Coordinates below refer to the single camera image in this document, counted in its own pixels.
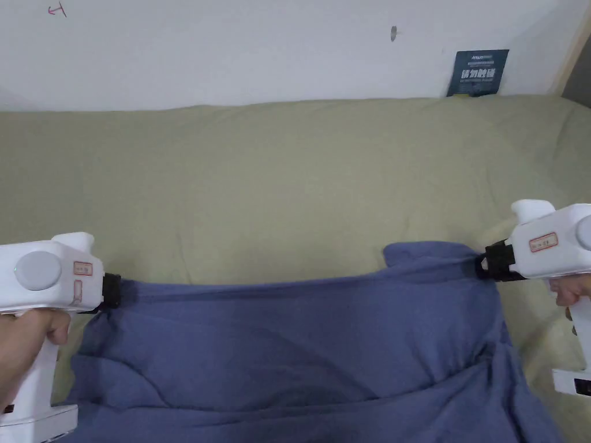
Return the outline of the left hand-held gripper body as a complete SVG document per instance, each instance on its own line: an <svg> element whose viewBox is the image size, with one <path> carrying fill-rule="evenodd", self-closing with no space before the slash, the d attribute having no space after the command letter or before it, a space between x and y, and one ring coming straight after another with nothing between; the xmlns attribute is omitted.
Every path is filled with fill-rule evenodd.
<svg viewBox="0 0 591 443"><path fill-rule="evenodd" d="M114 276L92 254L86 232L1 246L1 313L57 309L75 316L114 306ZM58 347L45 341L16 398L1 416L2 442L53 442L78 424L75 404L53 406Z"/></svg>

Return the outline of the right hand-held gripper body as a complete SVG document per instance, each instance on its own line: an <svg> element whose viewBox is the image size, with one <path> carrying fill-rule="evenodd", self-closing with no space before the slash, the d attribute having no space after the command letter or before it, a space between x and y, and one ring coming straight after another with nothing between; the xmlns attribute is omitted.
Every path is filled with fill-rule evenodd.
<svg viewBox="0 0 591 443"><path fill-rule="evenodd" d="M517 225L509 238L493 244L494 281L541 279L590 272L590 205L556 209L544 200L512 204ZM590 298L570 308L585 366L578 371L555 369L553 387L560 393L590 396Z"/></svg>

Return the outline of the person's left hand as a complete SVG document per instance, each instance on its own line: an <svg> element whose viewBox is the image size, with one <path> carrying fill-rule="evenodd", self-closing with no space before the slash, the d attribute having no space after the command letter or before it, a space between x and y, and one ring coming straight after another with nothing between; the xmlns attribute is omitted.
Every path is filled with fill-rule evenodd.
<svg viewBox="0 0 591 443"><path fill-rule="evenodd" d="M1 409L17 395L44 342L62 346L71 317L61 310L33 309L19 317L1 315Z"/></svg>

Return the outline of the person's right hand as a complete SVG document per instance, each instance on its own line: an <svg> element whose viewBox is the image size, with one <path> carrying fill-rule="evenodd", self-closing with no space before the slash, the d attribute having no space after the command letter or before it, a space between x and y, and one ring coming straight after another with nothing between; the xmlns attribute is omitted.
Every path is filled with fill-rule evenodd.
<svg viewBox="0 0 591 443"><path fill-rule="evenodd" d="M549 280L551 292L556 294L556 304L569 308L583 297L590 297L590 274L576 274Z"/></svg>

